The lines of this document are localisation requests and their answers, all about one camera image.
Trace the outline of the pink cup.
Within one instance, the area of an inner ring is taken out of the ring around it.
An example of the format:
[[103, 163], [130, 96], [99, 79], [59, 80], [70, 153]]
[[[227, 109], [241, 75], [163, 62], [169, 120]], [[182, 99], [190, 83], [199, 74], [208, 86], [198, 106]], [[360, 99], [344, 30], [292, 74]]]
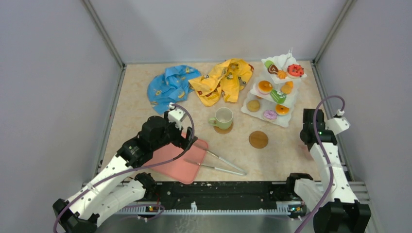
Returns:
[[313, 160], [310, 151], [308, 150], [306, 145], [299, 145], [299, 148], [303, 152], [303, 155], [308, 159], [308, 160]]

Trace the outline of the woven rattan coaster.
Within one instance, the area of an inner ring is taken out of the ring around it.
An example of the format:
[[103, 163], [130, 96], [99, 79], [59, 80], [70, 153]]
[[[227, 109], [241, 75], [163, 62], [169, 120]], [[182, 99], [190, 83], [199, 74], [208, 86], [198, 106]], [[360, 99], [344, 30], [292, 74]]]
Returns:
[[214, 126], [213, 128], [214, 128], [215, 132], [217, 132], [217, 133], [219, 133], [219, 134], [227, 134], [227, 133], [229, 133], [229, 132], [232, 131], [232, 129], [233, 129], [233, 123], [229, 126], [229, 128], [227, 128], [227, 129], [225, 129], [225, 130], [220, 129], [220, 128], [217, 127], [217, 126]]

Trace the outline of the orange glazed bun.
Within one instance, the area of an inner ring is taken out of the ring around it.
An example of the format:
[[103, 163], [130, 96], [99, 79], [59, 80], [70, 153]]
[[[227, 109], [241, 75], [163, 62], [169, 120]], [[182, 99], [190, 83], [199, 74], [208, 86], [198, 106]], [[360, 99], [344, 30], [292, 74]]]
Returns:
[[290, 109], [289, 109], [288, 107], [285, 107], [285, 106], [283, 106], [283, 105], [281, 105], [281, 104], [277, 104], [277, 105], [275, 106], [275, 112], [276, 112], [276, 114], [279, 115], [279, 116], [285, 116], [285, 115], [287, 115], [287, 114], [289, 113], [289, 111], [290, 111]]

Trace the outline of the green mug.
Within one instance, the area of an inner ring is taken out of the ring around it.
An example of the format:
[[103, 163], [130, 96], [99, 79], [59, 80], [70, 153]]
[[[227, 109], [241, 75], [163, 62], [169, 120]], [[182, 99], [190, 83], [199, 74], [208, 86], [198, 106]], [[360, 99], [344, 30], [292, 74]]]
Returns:
[[233, 112], [227, 107], [221, 107], [215, 112], [215, 116], [208, 120], [208, 123], [220, 130], [227, 130], [233, 123]]

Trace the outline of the purple sprinkled donut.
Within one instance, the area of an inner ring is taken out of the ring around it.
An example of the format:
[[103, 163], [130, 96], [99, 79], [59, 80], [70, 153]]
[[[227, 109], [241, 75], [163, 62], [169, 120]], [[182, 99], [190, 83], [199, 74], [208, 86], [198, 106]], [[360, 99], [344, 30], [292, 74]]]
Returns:
[[277, 119], [277, 113], [274, 110], [265, 110], [262, 114], [264, 120], [272, 122]]

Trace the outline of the green cake slice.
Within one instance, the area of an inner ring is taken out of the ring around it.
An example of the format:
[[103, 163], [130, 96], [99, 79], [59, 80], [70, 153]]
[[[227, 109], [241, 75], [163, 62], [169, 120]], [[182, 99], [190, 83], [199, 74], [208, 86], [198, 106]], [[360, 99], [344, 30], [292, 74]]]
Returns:
[[270, 96], [274, 100], [274, 102], [276, 102], [278, 104], [284, 103], [286, 98], [287, 98], [287, 94], [285, 94], [281, 91], [277, 91], [277, 90], [272, 90], [270, 92]]

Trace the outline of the round wooden coaster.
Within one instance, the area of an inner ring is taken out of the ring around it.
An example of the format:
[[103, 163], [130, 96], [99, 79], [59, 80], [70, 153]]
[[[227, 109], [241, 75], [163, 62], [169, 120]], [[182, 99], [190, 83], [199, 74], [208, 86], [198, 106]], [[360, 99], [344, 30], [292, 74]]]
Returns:
[[262, 149], [269, 143], [269, 138], [266, 133], [262, 131], [254, 131], [249, 135], [249, 143], [256, 149]]

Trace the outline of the round yellow cracker biscuit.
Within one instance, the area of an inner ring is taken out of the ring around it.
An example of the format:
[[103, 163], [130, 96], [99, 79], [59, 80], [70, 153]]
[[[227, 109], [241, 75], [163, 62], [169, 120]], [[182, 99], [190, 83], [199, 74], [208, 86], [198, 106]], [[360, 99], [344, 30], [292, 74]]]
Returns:
[[287, 85], [287, 84], [285, 84], [285, 85], [283, 85], [283, 86], [281, 87], [280, 91], [281, 91], [282, 93], [284, 93], [285, 95], [288, 95], [288, 94], [290, 94], [290, 93], [292, 92], [292, 87], [289, 86], [289, 85]]

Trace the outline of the round tan muffin cake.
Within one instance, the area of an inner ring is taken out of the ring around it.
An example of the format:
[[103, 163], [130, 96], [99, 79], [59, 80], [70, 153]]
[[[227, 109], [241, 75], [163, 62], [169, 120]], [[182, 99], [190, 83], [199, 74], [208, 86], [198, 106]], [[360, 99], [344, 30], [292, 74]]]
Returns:
[[250, 112], [257, 112], [260, 109], [260, 102], [258, 100], [250, 100], [247, 102], [246, 108]]

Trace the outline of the metal tongs white handle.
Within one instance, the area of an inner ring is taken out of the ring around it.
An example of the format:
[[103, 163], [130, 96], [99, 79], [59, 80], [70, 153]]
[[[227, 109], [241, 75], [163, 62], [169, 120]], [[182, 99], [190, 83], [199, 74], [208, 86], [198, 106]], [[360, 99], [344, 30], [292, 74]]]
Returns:
[[234, 175], [239, 175], [239, 176], [246, 176], [246, 175], [247, 175], [247, 172], [246, 172], [244, 169], [238, 167], [237, 165], [233, 164], [232, 162], [230, 162], [230, 161], [224, 159], [223, 157], [217, 155], [216, 153], [210, 151], [210, 150], [207, 149], [206, 147], [201, 146], [201, 145], [198, 144], [198, 143], [194, 143], [194, 146], [196, 146], [196, 147], [204, 150], [206, 153], [214, 156], [215, 158], [217, 158], [217, 159], [219, 159], [220, 161], [224, 162], [224, 163], [227, 164], [228, 166], [236, 169], [237, 171], [227, 170], [227, 169], [220, 168], [220, 167], [215, 167], [215, 166], [210, 166], [210, 165], [206, 165], [206, 164], [203, 164], [203, 163], [198, 163], [198, 162], [195, 162], [195, 161], [190, 160], [190, 159], [187, 159], [187, 158], [184, 159], [185, 162], [190, 163], [190, 164], [193, 164], [193, 165], [197, 165], [197, 166], [207, 167], [207, 168], [212, 169], [212, 170], [217, 170], [217, 171], [221, 171], [221, 172], [225, 172], [225, 173], [234, 174]]

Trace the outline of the yellow orange pastry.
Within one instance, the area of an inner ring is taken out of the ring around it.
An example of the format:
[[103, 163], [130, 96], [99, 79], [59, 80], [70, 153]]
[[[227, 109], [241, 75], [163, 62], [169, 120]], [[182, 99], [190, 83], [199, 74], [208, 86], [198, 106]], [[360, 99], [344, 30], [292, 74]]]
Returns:
[[270, 94], [273, 90], [273, 85], [269, 81], [260, 81], [257, 84], [257, 90], [261, 94]]

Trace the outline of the orange swirl cookie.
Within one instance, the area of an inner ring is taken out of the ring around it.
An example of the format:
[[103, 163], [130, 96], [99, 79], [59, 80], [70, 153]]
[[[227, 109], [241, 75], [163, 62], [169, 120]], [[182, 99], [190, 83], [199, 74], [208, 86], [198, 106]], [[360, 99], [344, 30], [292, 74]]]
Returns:
[[283, 70], [279, 70], [278, 72], [277, 72], [277, 76], [278, 76], [278, 78], [279, 79], [285, 79], [286, 77], [287, 77], [287, 72], [285, 72], [285, 71], [283, 71]]

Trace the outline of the red orange donut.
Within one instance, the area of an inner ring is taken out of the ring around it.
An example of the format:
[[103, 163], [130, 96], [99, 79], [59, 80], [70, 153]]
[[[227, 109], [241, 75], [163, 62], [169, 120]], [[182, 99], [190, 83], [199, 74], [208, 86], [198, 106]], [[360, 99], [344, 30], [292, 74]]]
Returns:
[[287, 76], [290, 78], [302, 78], [305, 75], [304, 68], [299, 64], [291, 64], [286, 69]]

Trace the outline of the brown heart cookie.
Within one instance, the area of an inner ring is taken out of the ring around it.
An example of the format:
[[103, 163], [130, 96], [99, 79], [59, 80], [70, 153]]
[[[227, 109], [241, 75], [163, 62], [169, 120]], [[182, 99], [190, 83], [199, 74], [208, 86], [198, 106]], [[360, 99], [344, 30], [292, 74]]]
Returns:
[[271, 64], [267, 67], [268, 72], [270, 74], [278, 74], [278, 68], [275, 66], [275, 64]]

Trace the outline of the green round macaron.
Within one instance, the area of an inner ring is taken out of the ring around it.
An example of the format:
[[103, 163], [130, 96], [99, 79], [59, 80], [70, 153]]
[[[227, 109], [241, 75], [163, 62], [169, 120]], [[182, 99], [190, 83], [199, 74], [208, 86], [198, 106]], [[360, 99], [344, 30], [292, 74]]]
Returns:
[[264, 65], [267, 69], [269, 69], [270, 66], [273, 65], [273, 64], [274, 64], [273, 61], [270, 61], [270, 60], [267, 60], [267, 61], [264, 62]]

